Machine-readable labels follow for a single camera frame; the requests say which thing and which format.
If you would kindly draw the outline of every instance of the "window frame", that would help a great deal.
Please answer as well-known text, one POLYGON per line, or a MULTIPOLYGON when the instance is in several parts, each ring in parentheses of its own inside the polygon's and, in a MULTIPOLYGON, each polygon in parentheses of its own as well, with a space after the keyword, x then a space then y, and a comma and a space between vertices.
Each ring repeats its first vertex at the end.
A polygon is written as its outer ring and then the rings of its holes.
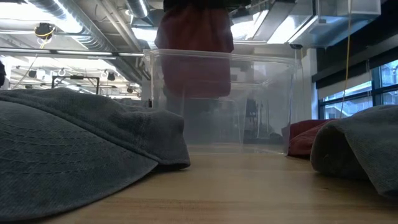
MULTIPOLYGON (((381 67, 376 67, 371 70, 372 76, 372 90, 371 91, 364 91, 362 93, 357 93, 354 95, 346 96, 344 101, 349 100, 357 100, 365 97, 372 97, 373 106, 383 105, 383 94, 388 93, 390 91, 398 91, 398 84, 394 84, 391 86, 382 87, 381 85, 381 67)), ((318 119, 325 119, 325 107, 326 105, 332 105, 335 103, 341 103, 343 101, 343 97, 324 101, 320 99, 318 101, 318 119)))

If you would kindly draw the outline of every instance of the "window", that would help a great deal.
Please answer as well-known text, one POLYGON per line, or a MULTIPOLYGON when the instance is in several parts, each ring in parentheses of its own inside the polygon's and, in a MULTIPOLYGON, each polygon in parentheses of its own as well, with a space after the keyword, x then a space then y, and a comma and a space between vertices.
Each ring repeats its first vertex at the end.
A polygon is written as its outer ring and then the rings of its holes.
POLYGON ((346 118, 377 105, 398 105, 398 60, 372 69, 372 81, 338 92, 319 101, 319 118, 346 118))

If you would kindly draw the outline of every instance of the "pipe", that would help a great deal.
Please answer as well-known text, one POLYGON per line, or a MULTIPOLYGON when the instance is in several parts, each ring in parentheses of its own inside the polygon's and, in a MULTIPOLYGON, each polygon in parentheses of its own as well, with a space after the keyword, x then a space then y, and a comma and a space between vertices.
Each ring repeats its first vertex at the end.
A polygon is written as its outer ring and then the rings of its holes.
MULTIPOLYGON (((46 13, 52 14, 57 19, 71 24, 79 24, 84 28, 82 34, 90 36, 73 37, 90 51, 116 52, 117 48, 105 37, 94 22, 81 10, 75 1, 71 0, 26 0, 46 13)), ((123 58, 109 61, 118 72, 130 82, 141 84, 141 75, 123 58)))
POLYGON ((103 2, 106 4, 107 8, 109 9, 110 12, 113 13, 113 15, 116 17, 116 19, 119 21, 121 27, 126 31, 127 35, 130 37, 130 39, 134 42, 134 44, 137 46, 138 51, 141 51, 141 46, 139 44, 139 41, 137 37, 134 35, 131 27, 128 27, 124 21, 124 19, 120 16, 118 10, 116 10, 115 6, 109 2, 109 0, 103 0, 103 2))
POLYGON ((111 13, 107 10, 107 8, 103 4, 102 0, 95 0, 95 3, 97 3, 97 5, 102 9, 102 11, 105 13, 105 16, 109 19, 109 21, 112 23, 112 25, 120 33, 120 35, 122 35, 122 38, 124 39, 124 41, 127 42, 128 46, 130 46, 130 48, 132 50, 138 50, 135 43, 126 35, 126 33, 122 30, 122 28, 120 28, 119 24, 113 18, 111 13))
POLYGON ((142 19, 149 14, 149 4, 147 0, 126 0, 126 5, 131 14, 136 18, 142 19))

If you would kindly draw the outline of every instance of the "ductwork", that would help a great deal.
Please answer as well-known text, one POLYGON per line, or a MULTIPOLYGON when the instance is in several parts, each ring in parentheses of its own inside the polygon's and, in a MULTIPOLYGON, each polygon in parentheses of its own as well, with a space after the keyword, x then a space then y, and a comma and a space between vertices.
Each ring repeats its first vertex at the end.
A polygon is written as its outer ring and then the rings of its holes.
MULTIPOLYGON (((95 26, 93 21, 81 10, 79 5, 71 0, 26 0, 44 12, 50 13, 66 24, 81 26, 81 37, 74 39, 84 45, 88 50, 101 52, 115 52, 116 47, 95 26)), ((115 66, 118 72, 130 82, 141 84, 141 75, 130 66, 124 59, 117 57, 116 60, 107 60, 115 66)))
POLYGON ((147 0, 126 0, 126 5, 131 14, 136 18, 142 19, 149 14, 149 4, 147 0))

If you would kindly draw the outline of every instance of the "plastic bin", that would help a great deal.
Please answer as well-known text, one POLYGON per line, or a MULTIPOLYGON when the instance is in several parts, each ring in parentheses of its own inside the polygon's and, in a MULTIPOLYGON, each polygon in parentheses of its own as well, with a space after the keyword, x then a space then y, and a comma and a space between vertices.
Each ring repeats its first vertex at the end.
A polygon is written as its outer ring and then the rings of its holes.
POLYGON ((151 50, 144 61, 152 106, 184 117, 190 152, 287 153, 294 59, 151 50))

